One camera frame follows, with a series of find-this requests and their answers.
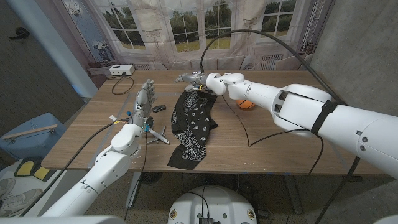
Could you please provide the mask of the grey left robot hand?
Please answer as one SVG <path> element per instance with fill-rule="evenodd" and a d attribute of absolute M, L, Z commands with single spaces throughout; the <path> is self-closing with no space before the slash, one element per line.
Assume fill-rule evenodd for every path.
<path fill-rule="evenodd" d="M 138 91 L 132 112 L 132 124 L 143 127 L 144 119 L 149 117 L 153 102 L 157 99 L 154 81 L 148 79 Z"/>

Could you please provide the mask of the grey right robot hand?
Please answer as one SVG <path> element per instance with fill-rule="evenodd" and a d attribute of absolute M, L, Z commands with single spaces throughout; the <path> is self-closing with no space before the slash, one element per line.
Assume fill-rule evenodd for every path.
<path fill-rule="evenodd" d="M 187 82 L 188 86 L 185 87 L 185 92 L 192 92 L 195 90 L 202 90 L 206 87 L 206 79 L 208 75 L 202 72 L 184 73 L 179 75 L 174 83 Z"/>

